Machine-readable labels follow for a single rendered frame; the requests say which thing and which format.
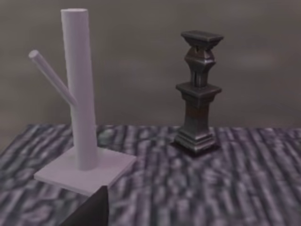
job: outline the dark metal pillar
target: dark metal pillar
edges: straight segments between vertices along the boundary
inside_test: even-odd
[[[192,155],[202,155],[216,148],[215,139],[209,131],[209,105],[221,88],[207,83],[208,72],[215,65],[211,49],[223,36],[200,31],[182,32],[181,36],[191,46],[185,61],[189,65],[190,82],[176,85],[186,102],[184,125],[174,139],[174,145]]]

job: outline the white square base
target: white square base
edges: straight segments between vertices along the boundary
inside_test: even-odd
[[[101,186],[111,186],[135,162],[136,157],[98,148],[98,167],[81,171],[75,165],[74,147],[34,174],[36,180],[91,196]]]

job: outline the striped gray fabric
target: striped gray fabric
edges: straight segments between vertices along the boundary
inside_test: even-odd
[[[301,226],[301,129],[211,128],[221,149],[191,159],[177,128],[97,128],[138,157],[109,189],[111,226]],[[0,155],[1,226],[56,226],[87,199],[32,177],[71,146],[69,126],[30,125]]]

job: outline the gray wall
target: gray wall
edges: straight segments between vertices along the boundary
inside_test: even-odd
[[[4,0],[0,3],[0,143],[29,123],[69,123],[69,107],[27,58],[38,49],[66,82],[60,9],[90,13],[99,124],[179,125],[189,80],[185,30],[219,33],[213,126],[301,125],[299,0]]]

